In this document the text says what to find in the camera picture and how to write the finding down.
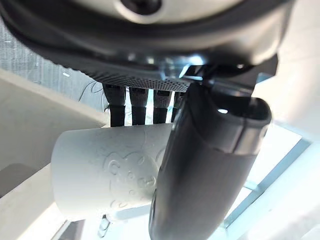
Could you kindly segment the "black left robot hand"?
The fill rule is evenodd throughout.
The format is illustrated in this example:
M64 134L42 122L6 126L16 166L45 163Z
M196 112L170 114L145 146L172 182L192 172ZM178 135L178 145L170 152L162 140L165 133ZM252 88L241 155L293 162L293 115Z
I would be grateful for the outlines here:
M28 48L103 83L184 92L152 192L153 240L206 240L224 219L271 122L253 98L274 76L292 0L3 0Z

